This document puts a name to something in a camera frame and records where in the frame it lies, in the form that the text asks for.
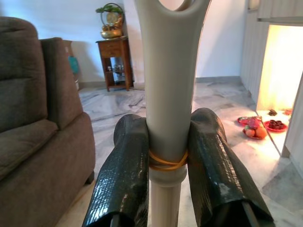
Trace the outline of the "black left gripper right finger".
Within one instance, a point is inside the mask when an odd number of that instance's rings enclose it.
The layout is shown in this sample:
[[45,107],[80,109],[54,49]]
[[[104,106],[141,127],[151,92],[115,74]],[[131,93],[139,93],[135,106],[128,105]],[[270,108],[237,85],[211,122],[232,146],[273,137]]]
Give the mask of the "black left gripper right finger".
[[208,108],[191,114],[187,168],[199,227],[273,227],[274,219],[245,165]]

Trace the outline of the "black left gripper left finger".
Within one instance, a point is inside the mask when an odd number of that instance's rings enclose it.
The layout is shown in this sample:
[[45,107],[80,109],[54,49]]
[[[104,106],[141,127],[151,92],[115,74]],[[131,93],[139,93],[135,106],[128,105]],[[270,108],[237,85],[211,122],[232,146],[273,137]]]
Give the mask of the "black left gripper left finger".
[[149,208],[149,134],[146,119],[125,115],[101,167],[84,227],[145,227]]

